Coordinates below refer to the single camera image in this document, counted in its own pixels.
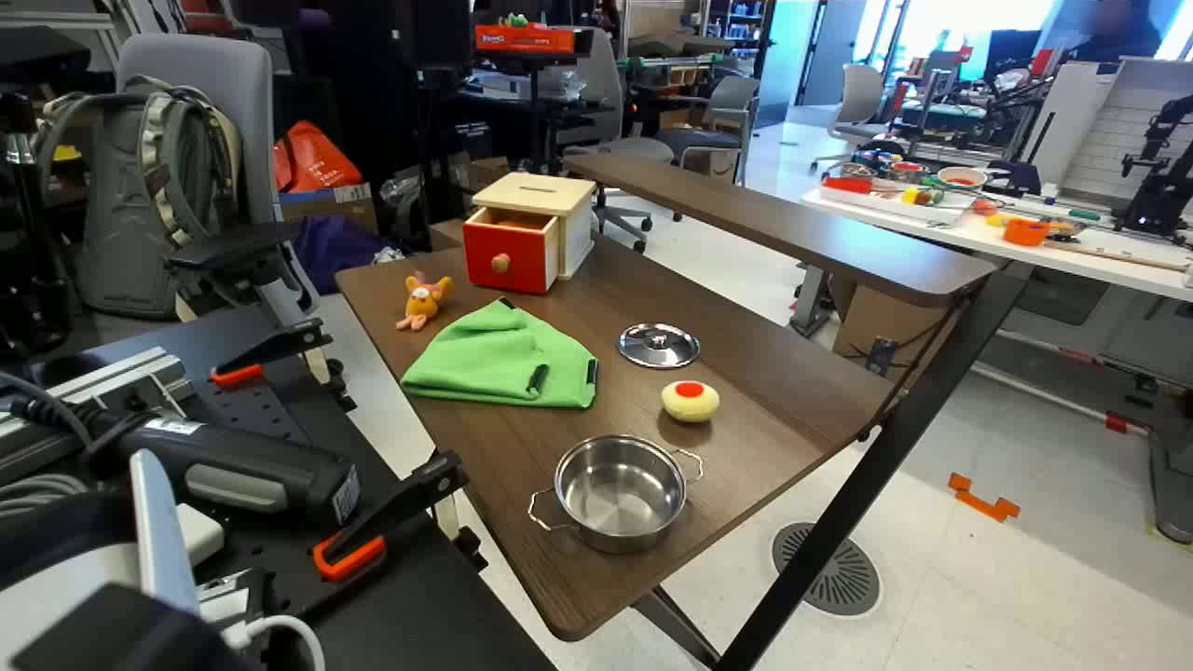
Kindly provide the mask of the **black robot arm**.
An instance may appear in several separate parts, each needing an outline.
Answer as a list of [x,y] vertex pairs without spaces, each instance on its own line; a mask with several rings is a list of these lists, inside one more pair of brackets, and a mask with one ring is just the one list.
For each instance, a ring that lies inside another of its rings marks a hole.
[[297,539],[356,516],[360,479],[340,451],[150,408],[72,404],[21,378],[5,378],[5,389],[15,390],[15,421],[72,439],[87,485],[114,485],[131,456],[150,451],[187,505],[221,510],[243,538]]

